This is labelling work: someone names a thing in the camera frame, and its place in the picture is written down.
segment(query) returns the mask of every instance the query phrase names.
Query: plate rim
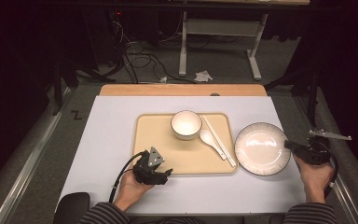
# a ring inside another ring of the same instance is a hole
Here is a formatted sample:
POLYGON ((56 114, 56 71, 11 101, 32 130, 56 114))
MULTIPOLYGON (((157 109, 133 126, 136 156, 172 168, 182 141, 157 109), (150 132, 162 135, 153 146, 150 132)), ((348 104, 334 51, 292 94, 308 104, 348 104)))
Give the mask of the plate rim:
POLYGON ((276 128, 276 129, 278 129, 279 131, 281 131, 281 133, 285 136, 286 140, 288 140, 288 138, 287 138, 286 134, 284 133, 284 131, 283 131, 281 128, 279 128, 278 126, 274 125, 274 124, 271 124, 271 123, 268 123, 268 122, 256 122, 256 123, 252 123, 252 124, 249 124, 248 126, 244 127, 243 129, 241 129, 240 132, 238 133, 238 135, 237 135, 237 137, 236 137, 236 139, 235 139, 235 142, 234 142, 234 152, 235 152, 235 156, 237 157, 237 160, 238 160, 239 164, 240 164, 246 171, 250 172, 251 174, 259 175, 259 176, 276 175, 277 173, 281 172, 281 171, 287 166, 287 164, 289 163, 290 159, 292 158, 292 151, 290 151, 289 149, 287 149, 287 148, 285 148, 285 147, 284 147, 284 149, 289 150, 289 154, 290 154, 289 160, 288 160, 287 163, 282 167, 281 170, 279 170, 278 172, 273 173, 273 174, 261 175, 261 174, 257 174, 257 173, 255 173, 255 172, 252 172, 252 171, 250 171, 249 169, 247 169, 244 165, 242 165, 242 163, 241 163, 240 160, 238 159, 238 156, 237 156, 237 147, 236 147, 236 145, 237 145, 239 136, 241 135, 241 133, 242 133, 245 129, 248 129, 250 126, 253 126, 253 125, 256 125, 256 124, 267 124, 268 126, 272 126, 272 127, 276 128))

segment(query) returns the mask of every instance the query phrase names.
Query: white spoon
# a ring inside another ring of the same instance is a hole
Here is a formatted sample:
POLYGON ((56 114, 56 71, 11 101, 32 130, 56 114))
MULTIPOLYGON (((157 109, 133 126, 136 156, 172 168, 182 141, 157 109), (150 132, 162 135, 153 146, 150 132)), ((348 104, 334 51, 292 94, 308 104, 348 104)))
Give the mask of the white spoon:
POLYGON ((220 147, 218 147, 217 144, 214 142, 213 135, 211 134, 211 132, 209 132, 208 130, 205 130, 205 129, 201 130, 200 138, 201 138, 202 142, 213 147, 214 150, 216 150, 217 153, 219 153, 219 155, 223 161, 225 161, 227 159, 227 156, 225 155, 225 153, 223 153, 223 151, 220 149, 220 147))

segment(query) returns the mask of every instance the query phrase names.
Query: rectangular tray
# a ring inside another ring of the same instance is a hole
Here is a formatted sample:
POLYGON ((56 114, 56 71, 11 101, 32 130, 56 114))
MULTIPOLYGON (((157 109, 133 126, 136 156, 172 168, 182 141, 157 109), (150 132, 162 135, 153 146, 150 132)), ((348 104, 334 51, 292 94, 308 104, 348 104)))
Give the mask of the rectangular tray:
MULTIPOLYGON (((234 153, 231 129, 228 117, 222 113, 206 113, 208 121, 225 145, 237 166, 231 167, 228 160, 223 161, 217 152, 206 145, 197 136, 192 140, 177 138, 171 127, 174 114, 143 114, 138 117, 133 143, 133 155, 151 147, 165 159, 157 171, 164 172, 173 168, 173 174, 224 174, 233 173, 238 168, 238 161, 234 153)), ((202 120, 202 128, 209 130, 202 120)))

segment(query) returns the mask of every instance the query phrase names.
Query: person's right hand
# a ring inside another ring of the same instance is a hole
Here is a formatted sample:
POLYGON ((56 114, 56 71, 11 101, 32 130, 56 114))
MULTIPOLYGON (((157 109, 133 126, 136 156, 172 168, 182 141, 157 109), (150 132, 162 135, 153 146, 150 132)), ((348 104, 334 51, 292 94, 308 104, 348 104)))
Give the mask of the person's right hand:
POLYGON ((304 183, 307 203, 325 203, 324 188, 329 184, 334 173, 333 168, 328 164, 310 165, 299 157, 295 160, 300 166, 301 180, 304 183))
POLYGON ((120 188, 118 189, 118 195, 113 204, 121 211, 126 212, 131 206, 137 203, 142 196, 154 185, 144 185, 139 183, 132 172, 129 170, 126 172, 120 181, 120 188))

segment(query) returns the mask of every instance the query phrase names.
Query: sleeve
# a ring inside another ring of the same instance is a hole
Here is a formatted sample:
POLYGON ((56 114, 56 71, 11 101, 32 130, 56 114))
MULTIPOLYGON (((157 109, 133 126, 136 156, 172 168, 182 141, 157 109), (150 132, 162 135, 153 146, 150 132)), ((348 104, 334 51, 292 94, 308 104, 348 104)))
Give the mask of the sleeve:
POLYGON ((111 203, 97 203, 79 221, 80 224, 127 224, 129 218, 111 203))
POLYGON ((337 224, 333 206, 325 203, 301 203, 293 206, 287 212, 284 224, 337 224))

